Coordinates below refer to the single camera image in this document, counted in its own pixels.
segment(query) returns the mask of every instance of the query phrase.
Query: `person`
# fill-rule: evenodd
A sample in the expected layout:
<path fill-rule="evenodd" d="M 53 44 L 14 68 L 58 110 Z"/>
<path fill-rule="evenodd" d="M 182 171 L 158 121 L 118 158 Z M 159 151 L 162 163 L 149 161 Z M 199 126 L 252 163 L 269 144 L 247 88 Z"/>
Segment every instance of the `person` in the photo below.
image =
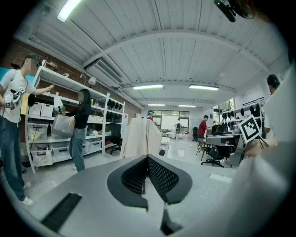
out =
<path fill-rule="evenodd" d="M 22 87 L 26 93 L 40 95 L 54 88 L 51 85 L 46 88 L 36 89 L 26 79 L 27 75 L 35 76 L 41 65 L 40 58 L 36 54 L 25 57 L 22 68 L 9 70 L 0 81 L 0 148 L 3 161 L 3 170 L 6 180 L 18 200 L 26 205 L 34 203 L 25 196 L 24 189 L 31 186 L 30 182 L 24 182 L 22 178 L 22 163 L 20 153 L 19 122 L 22 100 L 5 108 L 4 98 L 13 98 L 13 94 L 20 91 Z"/>
<path fill-rule="evenodd" d="M 269 91 L 270 91 L 271 95 L 273 95 L 275 93 L 276 89 L 279 87 L 280 82 L 279 82 L 277 76 L 272 74 L 272 75 L 268 76 L 267 84 L 268 84 Z M 264 129 L 266 132 L 266 139 L 275 138 L 275 135 L 274 135 L 274 132 L 272 129 L 272 125 L 270 124 L 270 121 L 269 121 L 267 115 L 265 115 L 265 117 L 264 117 Z"/>
<path fill-rule="evenodd" d="M 212 126 L 207 126 L 206 122 L 208 121 L 209 117 L 207 115 L 204 115 L 203 120 L 200 122 L 200 125 L 198 127 L 197 131 L 197 138 L 204 139 L 204 133 L 206 130 L 210 129 Z"/>
<path fill-rule="evenodd" d="M 181 133 L 181 127 L 182 127 L 182 124 L 180 123 L 180 119 L 178 119 L 178 122 L 174 125 L 174 127 L 176 127 L 176 141 L 177 141 L 179 134 Z"/>
<path fill-rule="evenodd" d="M 153 122 L 153 114 L 154 112 L 152 110 L 148 110 L 146 118 L 150 119 Z"/>
<path fill-rule="evenodd" d="M 65 116 L 73 116 L 69 126 L 75 126 L 74 134 L 70 140 L 69 153 L 72 157 L 77 172 L 85 169 L 82 156 L 82 145 L 86 136 L 86 125 L 88 116 L 91 114 L 91 94 L 89 90 L 83 89 L 78 93 L 79 106 L 76 111 L 64 113 Z"/>

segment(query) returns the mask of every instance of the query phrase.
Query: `air conditioner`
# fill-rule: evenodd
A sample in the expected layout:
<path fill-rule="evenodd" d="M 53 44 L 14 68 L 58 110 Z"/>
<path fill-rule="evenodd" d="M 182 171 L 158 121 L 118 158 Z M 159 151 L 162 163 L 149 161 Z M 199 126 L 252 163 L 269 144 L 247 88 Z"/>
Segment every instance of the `air conditioner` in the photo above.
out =
<path fill-rule="evenodd" d="M 102 59 L 88 66 L 86 71 L 110 87 L 119 87 L 123 82 L 120 75 Z"/>

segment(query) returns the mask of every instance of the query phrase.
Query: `shoe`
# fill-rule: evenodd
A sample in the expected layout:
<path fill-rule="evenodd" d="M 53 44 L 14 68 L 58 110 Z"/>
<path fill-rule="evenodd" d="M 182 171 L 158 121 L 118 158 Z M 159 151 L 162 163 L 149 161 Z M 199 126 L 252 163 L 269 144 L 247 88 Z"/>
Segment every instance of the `shoe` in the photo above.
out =
<path fill-rule="evenodd" d="M 29 181 L 26 182 L 24 185 L 24 189 L 31 187 L 31 185 L 32 185 L 31 182 L 29 182 Z"/>
<path fill-rule="evenodd" d="M 33 200 L 29 199 L 28 197 L 25 197 L 25 199 L 23 201 L 20 201 L 22 204 L 24 204 L 25 206 L 33 206 L 34 202 Z"/>

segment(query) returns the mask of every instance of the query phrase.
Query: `black slot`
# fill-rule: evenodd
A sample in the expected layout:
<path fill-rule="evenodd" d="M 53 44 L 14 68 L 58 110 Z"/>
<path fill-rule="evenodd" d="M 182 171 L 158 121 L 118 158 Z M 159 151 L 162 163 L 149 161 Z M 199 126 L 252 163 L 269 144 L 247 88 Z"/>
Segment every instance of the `black slot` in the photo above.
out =
<path fill-rule="evenodd" d="M 68 193 L 41 223 L 52 231 L 58 232 L 81 198 L 82 196 L 76 193 Z"/>

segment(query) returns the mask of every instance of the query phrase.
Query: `person in red shirt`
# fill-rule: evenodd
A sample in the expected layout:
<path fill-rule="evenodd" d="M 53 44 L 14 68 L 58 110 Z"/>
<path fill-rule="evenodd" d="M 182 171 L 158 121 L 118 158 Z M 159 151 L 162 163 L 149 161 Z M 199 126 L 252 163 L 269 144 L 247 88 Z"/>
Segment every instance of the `person in red shirt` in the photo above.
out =
<path fill-rule="evenodd" d="M 148 110 L 148 114 L 147 114 L 147 116 L 146 116 L 146 118 L 147 118 L 147 119 L 150 119 L 152 122 L 153 122 L 153 116 L 152 116 L 153 113 L 154 113 L 154 112 L 153 112 L 152 110 Z"/>
<path fill-rule="evenodd" d="M 208 121 L 208 119 L 209 117 L 207 115 L 204 115 L 203 121 L 200 122 L 200 125 L 198 127 L 197 138 L 203 139 L 205 131 L 212 127 L 212 126 L 207 126 L 206 122 Z"/>

